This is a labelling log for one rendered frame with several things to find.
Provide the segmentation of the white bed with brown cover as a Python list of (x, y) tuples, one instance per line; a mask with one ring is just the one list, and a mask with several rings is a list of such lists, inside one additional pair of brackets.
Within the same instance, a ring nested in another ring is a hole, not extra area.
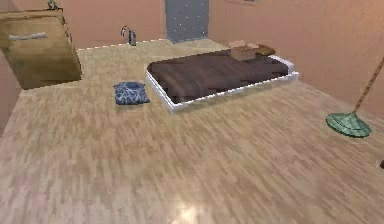
[(148, 82), (171, 114), (199, 101), (298, 77), (294, 64), (281, 57), (238, 61), (229, 50), (155, 61), (146, 68)]

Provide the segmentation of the blue patterned cushion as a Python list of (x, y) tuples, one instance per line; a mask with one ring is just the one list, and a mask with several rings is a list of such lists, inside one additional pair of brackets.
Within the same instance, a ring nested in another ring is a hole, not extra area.
[(114, 85), (117, 105), (138, 105), (149, 103), (145, 84), (140, 82), (121, 82)]

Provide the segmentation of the brown cardboard box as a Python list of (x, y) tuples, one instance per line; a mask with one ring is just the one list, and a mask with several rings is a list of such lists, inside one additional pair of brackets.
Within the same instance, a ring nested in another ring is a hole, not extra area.
[(254, 59), (259, 46), (254, 43), (246, 43), (244, 40), (229, 43), (230, 56), (238, 61)]

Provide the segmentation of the grey room door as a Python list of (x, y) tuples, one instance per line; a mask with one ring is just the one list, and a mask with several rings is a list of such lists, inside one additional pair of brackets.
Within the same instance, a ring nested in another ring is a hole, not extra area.
[(208, 37), (209, 0), (164, 0), (167, 39), (172, 43)]

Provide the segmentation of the brown pillow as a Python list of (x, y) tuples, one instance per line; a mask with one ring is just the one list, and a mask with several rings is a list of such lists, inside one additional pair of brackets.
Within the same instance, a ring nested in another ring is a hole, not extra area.
[(256, 48), (256, 53), (263, 56), (270, 56), (270, 55), (274, 55), (276, 53), (276, 50), (267, 45), (259, 44), (258, 47)]

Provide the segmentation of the small grey metal object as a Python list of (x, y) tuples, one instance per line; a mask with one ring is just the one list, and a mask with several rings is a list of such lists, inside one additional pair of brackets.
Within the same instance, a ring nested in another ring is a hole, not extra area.
[(136, 45), (136, 33), (131, 28), (123, 26), (121, 28), (120, 35), (126, 44), (129, 44), (130, 46)]

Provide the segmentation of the green base floor lamp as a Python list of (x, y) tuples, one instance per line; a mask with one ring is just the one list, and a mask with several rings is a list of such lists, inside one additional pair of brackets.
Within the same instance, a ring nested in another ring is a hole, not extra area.
[(365, 138), (371, 134), (370, 126), (360, 119), (357, 111), (360, 109), (364, 99), (376, 81), (379, 73), (384, 68), (384, 57), (381, 59), (367, 86), (358, 99), (354, 109), (350, 113), (330, 113), (326, 116), (325, 122), (335, 132), (352, 138)]

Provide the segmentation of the wooden chest of drawers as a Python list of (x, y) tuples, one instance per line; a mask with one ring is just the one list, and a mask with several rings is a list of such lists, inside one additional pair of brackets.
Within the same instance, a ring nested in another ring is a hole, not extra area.
[(0, 49), (24, 90), (81, 79), (62, 9), (0, 12)]

